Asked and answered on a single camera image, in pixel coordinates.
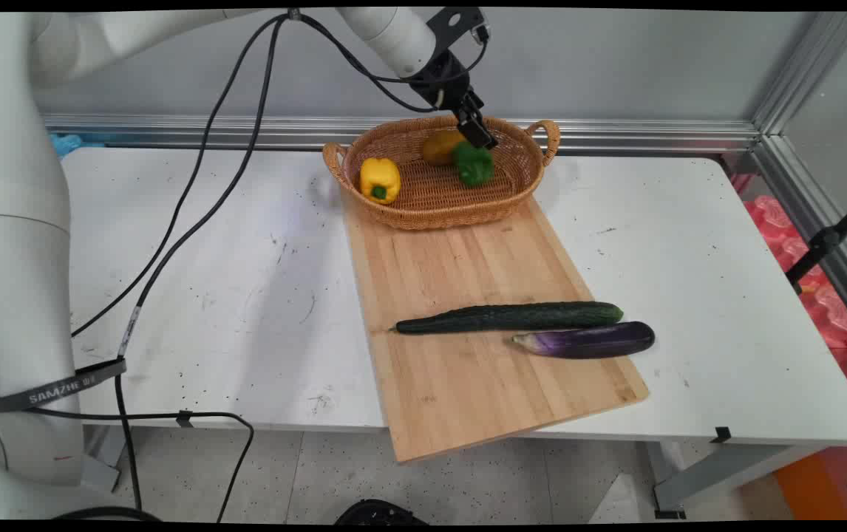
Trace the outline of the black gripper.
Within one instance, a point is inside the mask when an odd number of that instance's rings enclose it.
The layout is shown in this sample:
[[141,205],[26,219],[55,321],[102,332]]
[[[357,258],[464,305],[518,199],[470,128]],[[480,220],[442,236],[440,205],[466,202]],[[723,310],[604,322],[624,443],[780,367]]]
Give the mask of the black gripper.
[[475,148],[494,149],[497,138],[483,120],[484,102],[474,93],[469,75],[481,61],[482,52],[464,67],[451,50],[444,50],[409,77],[409,86],[434,109],[456,112],[457,130]]

